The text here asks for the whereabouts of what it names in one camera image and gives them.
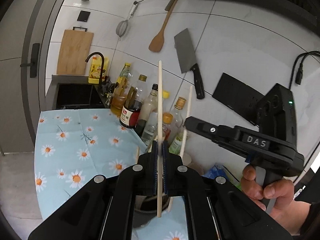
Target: light blue tablecloth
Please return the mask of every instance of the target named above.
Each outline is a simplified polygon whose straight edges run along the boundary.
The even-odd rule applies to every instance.
[[[118,175],[136,162],[145,144],[122,127],[109,109],[42,112],[35,147],[35,183],[43,219],[49,217],[97,174]],[[187,225],[182,198],[170,213],[135,231],[140,240],[185,240]]]

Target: door handle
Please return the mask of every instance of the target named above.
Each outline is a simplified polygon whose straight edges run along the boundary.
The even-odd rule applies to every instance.
[[[20,67],[30,67],[30,78],[36,78],[38,72],[38,55],[40,43],[34,43],[31,50],[30,63],[22,63]]]

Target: faucet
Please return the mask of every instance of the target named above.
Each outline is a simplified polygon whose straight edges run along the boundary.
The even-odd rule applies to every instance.
[[[102,85],[102,73],[103,73],[103,66],[104,66],[104,56],[101,52],[93,52],[91,53],[87,59],[85,60],[85,62],[88,63],[89,59],[93,56],[93,55],[99,55],[102,58],[102,62],[101,62],[101,71],[100,71],[100,77],[99,77],[99,88],[101,88]]]

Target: kitchen knife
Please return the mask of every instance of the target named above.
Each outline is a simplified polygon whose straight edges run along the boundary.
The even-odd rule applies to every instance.
[[[204,87],[188,28],[174,37],[181,73],[193,72],[197,99],[204,98]]]

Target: gray floor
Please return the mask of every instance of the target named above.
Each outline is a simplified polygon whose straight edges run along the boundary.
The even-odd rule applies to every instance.
[[[22,240],[42,222],[34,175],[34,154],[0,157],[0,206]]]

